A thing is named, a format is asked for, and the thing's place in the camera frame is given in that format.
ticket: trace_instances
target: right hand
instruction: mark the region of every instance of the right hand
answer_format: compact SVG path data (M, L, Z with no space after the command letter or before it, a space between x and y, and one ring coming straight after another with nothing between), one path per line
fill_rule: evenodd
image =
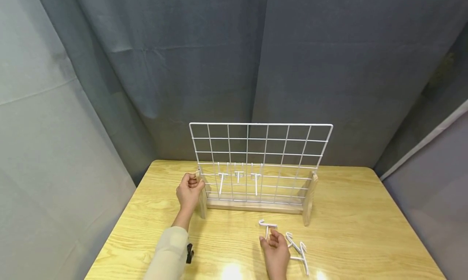
M283 234L270 228L270 239L260 237L264 251L265 266L270 280L286 280L286 270L290 259L288 244Z

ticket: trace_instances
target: wooden stand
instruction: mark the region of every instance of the wooden stand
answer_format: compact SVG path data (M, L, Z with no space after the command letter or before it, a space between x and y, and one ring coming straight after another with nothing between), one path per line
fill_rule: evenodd
M203 175L200 175L201 169L197 170L195 173L197 182L200 182L200 179L203 179L204 182L206 181L206 178ZM198 198L198 203L200 203L200 216L203 219L206 219L206 211L208 209L208 196L207 196L207 191L211 191L211 187L209 184L205 184L205 187L203 188L202 192L200 193L200 197Z
M207 192L211 192L211 187L208 184L205 176L200 175L200 170L196 173L197 181L203 179L206 183L205 188L203 188L200 193L199 204L200 204L200 216L205 219L206 212L208 208L211 209L225 209L225 210L239 210L239 211L256 211L256 212L273 212L273 213L289 213L289 214L302 214L302 219L305 226L310 224L312 205L314 202L314 191L317 186L318 176L310 172L308 179L305 181L302 186L302 190L299 190L298 197L304 197L304 199L294 199L293 205L287 203L290 202L289 198L278 197L277 202L282 202L284 204L274 204L274 203L263 203L263 202L253 202L257 200L256 197L246 196L246 200L250 202L242 201L233 201L231 200L230 194L220 194L216 198L220 200L208 200Z
M302 221L304 221L304 226L309 226L310 224L312 205L314 203L315 187L317 187L318 180L318 176L314 172L310 172L309 179L303 186L304 188L307 188L307 191L301 190L305 191L305 198L302 202Z

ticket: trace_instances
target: wooden table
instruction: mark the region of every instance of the wooden table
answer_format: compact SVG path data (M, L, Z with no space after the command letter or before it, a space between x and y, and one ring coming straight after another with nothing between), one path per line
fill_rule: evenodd
M154 161L89 270L87 280L142 279L158 239L178 212L176 187L196 162ZM267 279L258 220L308 248L311 279L443 279L434 260L375 173L363 167L321 166L312 220L301 215L209 209L194 214L195 257L182 279ZM307 279L299 261L288 278Z

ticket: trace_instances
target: wooden base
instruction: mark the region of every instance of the wooden base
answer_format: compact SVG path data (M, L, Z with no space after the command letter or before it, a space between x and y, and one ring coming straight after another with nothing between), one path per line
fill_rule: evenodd
M200 175L200 170L197 171L196 176L197 181L203 179L204 182L208 183L206 178L203 175ZM309 179L307 179L302 186L304 189L299 190L298 192L299 197L305 197L303 200L299 198L276 197L275 202L277 203L254 202L258 200L258 197L252 195L242 197L242 200L245 199L247 202L233 200L235 198L229 193L223 193L220 195L217 193L210 193L211 187L209 184L206 184L199 198L200 216L203 219L206 218L207 208L302 214L304 225L308 226L310 224L312 205L314 202L314 191L317 186L317 182L317 175L310 172Z
M310 224L315 187L317 187L318 179L318 176L314 172L310 172L309 179L304 184L307 184L305 187L307 191L305 192L305 198L302 202L302 221L304 221L304 226L309 226Z

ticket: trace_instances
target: metal grid frame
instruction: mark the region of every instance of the metal grid frame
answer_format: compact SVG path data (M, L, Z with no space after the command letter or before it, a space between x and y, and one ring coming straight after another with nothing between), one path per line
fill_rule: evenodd
M192 126L206 126L207 129L207 136L194 136L194 131L192 129ZM226 126L227 127L227 137L212 137L210 134L210 126ZM246 132L246 137L245 138L235 138L230 136L229 132L229 126L246 126L247 127L247 132ZM265 138L250 138L249 137L249 129L251 129L253 126L266 126L266 135ZM287 126L287 132L286 136L284 139L281 138L268 138L268 132L270 129L270 126ZM307 126L308 127L308 132L307 136L305 136L304 139L289 139L289 132L292 127L296 126ZM190 132L192 136L192 141L193 141L193 147L195 151L195 155L197 157L197 163L198 163L198 168L200 169L200 174L203 176L209 176L214 178L214 182L208 182L207 184L216 187L216 191L207 191L207 199L208 200L221 200L221 201L234 201L234 202L252 202L252 203L274 203L274 204L288 204L288 205L301 205L303 199L305 198L304 196L299 196L299 195L294 195L294 191L301 191L301 190L307 190L307 188L303 187L296 187L296 182L303 181L303 180L308 180L308 177L305 176L300 176L299 175L299 170L300 169L310 169L312 172L317 172L317 169L320 165L321 159L323 157L323 154L325 152L325 149L327 147L327 144L330 139L330 135L332 134L333 130L333 125L332 124L280 124L280 123L200 123L200 122L192 122L189 123L190 127ZM327 138L326 139L309 139L311 136L311 132L314 131L315 127L329 127L329 130L327 132ZM228 142L228 151L216 151L216 149L213 149L212 141L215 140L227 140ZM196 141L199 140L208 140L209 141L209 151L207 150L197 150L197 145ZM235 140L244 140L246 141L246 150L245 151L231 151L231 141ZM249 152L249 141L265 141L265 148L263 152ZM284 147L282 152L267 152L267 145L268 141L284 141ZM302 148L302 153L286 153L286 146L287 142L289 141L297 141L297 142L304 142L304 146ZM313 153L313 154L306 154L306 147L307 147L307 142L318 142L318 143L323 143L323 146L320 149L320 153ZM204 154L210 154L211 156L211 162L205 162L205 161L200 161L198 154L204 153ZM229 154L229 162L219 162L215 161L215 154ZM245 162L232 162L232 154L245 154ZM263 163L249 163L249 154L260 154L263 155ZM279 156L281 155L281 163L280 164L271 164L271 163L265 163L265 159L268 156ZM298 165L286 165L283 164L284 157L285 156L299 156L299 164ZM303 157L318 157L317 163L315 166L304 166L302 164ZM213 169L213 173L203 173L203 166L204 165L209 165ZM221 171L221 167L225 167L226 172ZM255 172L253 171L254 167L259 167L259 171ZM265 175L263 173L264 167L275 167L278 168L278 175L272 176L272 175ZM296 175L295 176L281 176L281 170L282 168L293 168L296 169ZM245 181L243 184L240 184L240 178L245 178ZM264 184L264 178L271 178L277 179L277 182L275 185L270 185L270 184ZM286 187L284 185L280 185L280 179L287 179L287 180L292 180L292 187ZM222 192L223 184L229 184L231 187L231 191L227 191L225 193ZM237 185L239 187L245 186L245 191L234 191L234 185ZM247 187L255 187L255 192L250 193L247 190ZM264 188L274 188L274 193L264 193L263 190ZM290 189L290 194L284 195L284 194L278 194L278 188L279 189Z

